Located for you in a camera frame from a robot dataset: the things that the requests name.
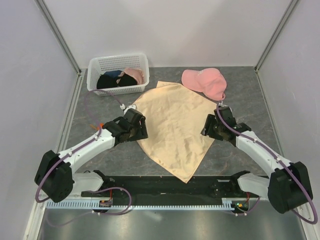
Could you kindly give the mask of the peach cloth napkin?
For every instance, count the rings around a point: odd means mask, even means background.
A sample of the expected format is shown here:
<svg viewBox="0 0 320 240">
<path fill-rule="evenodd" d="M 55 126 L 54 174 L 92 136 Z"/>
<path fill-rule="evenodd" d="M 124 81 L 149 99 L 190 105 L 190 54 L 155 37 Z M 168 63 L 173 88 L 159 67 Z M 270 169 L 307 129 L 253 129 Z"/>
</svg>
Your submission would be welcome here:
<svg viewBox="0 0 320 240">
<path fill-rule="evenodd" d="M 217 105 L 180 83 L 158 81 L 134 104 L 145 116 L 148 137 L 138 144 L 146 155 L 187 183 L 214 139 L 203 136 L 208 114 Z"/>
</svg>

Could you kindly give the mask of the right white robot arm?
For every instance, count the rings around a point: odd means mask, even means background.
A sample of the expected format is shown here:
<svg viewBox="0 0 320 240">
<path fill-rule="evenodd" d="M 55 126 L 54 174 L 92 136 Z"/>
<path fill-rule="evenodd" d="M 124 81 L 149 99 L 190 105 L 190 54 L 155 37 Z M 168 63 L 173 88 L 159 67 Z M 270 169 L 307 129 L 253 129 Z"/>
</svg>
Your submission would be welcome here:
<svg viewBox="0 0 320 240">
<path fill-rule="evenodd" d="M 229 191 L 235 197 L 245 192 L 268 199 L 281 214 L 313 200 L 307 167 L 292 162 L 268 147 L 245 123 L 237 123 L 229 106 L 218 106 L 208 114 L 201 135 L 226 141 L 246 153 L 265 172 L 266 177 L 249 171 L 233 175 Z"/>
</svg>

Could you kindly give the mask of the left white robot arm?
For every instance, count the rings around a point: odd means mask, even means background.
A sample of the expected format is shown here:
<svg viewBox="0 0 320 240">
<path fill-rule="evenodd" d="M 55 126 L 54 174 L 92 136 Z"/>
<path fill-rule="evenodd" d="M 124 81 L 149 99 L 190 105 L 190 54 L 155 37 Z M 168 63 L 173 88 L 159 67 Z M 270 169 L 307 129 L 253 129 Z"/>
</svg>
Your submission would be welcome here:
<svg viewBox="0 0 320 240">
<path fill-rule="evenodd" d="M 79 144 L 55 153 L 47 151 L 39 164 L 34 182 L 37 184 L 35 199 L 40 191 L 48 200 L 59 203 L 71 193 L 91 192 L 106 196 L 110 185 L 96 172 L 77 173 L 77 170 L 98 154 L 118 144 L 148 138 L 146 118 L 134 108 L 127 108 L 123 116 L 105 123 L 98 132 Z"/>
</svg>

